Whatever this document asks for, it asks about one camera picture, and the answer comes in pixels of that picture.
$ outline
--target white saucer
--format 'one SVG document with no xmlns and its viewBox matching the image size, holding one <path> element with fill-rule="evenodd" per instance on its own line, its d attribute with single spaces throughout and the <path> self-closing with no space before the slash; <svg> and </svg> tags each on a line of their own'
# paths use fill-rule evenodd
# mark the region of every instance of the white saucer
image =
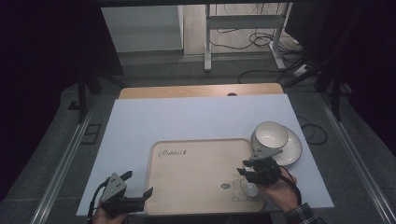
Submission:
<svg viewBox="0 0 396 224">
<path fill-rule="evenodd" d="M 303 146 L 298 136 L 289 128 L 285 127 L 288 131 L 289 141 L 282 147 L 283 152 L 273 156 L 278 165 L 290 165 L 297 161 L 303 152 Z"/>
</svg>

